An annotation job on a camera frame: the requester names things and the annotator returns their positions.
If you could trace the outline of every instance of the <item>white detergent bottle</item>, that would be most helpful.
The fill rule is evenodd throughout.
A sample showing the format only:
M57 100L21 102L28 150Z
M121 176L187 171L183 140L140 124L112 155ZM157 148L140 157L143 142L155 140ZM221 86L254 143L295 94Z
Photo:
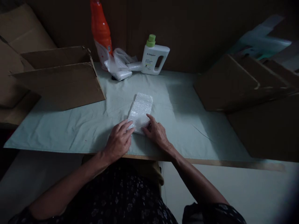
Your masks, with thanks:
M156 36L154 34L149 35L149 39L144 46L144 52L142 57L142 73L149 75L158 75L164 65L164 62L170 51L169 47L155 45ZM158 57L163 56L160 66L157 68L156 63Z

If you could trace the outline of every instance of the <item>green cap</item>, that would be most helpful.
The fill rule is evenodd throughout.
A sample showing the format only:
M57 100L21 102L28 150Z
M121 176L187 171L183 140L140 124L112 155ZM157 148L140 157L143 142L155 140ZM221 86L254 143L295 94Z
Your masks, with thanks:
M149 35L149 39L146 41L146 45L148 47L154 47L155 46L155 39L156 39L156 35L154 34L150 34Z

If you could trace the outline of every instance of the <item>orange bottle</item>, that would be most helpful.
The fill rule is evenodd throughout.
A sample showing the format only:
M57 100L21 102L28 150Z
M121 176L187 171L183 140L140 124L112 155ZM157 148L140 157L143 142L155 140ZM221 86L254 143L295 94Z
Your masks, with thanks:
M102 4L99 0L90 0L91 8L91 30L93 33L94 42L97 47L97 53L102 64L102 69L107 71L104 64L112 55L112 44L110 37L110 29L104 16Z

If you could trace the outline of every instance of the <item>table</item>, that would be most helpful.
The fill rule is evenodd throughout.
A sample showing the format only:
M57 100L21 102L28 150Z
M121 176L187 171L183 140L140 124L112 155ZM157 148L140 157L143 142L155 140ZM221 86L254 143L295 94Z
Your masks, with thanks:
M151 114L165 127L169 141L190 162L265 170L284 170L277 161L251 158L226 116L207 112L193 83L198 74L162 71L135 73L118 82L95 63L106 100L58 111L41 99L4 147L63 152L102 150L114 125L127 118L134 96L153 97ZM133 134L127 158L167 161L145 136Z

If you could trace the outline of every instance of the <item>bottle label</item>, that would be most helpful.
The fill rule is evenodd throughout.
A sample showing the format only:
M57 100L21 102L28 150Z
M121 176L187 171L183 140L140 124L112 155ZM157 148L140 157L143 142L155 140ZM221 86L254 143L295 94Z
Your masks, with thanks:
M109 59L109 52L107 51L107 49L101 45L100 43L98 43L96 40L94 40L96 47L97 47L97 54L99 55L100 58L100 62L102 64L102 69L105 71L108 71L106 65L104 64L105 61L107 61Z
M145 60L145 66L147 70L152 70L153 68L153 60L152 59L146 59Z

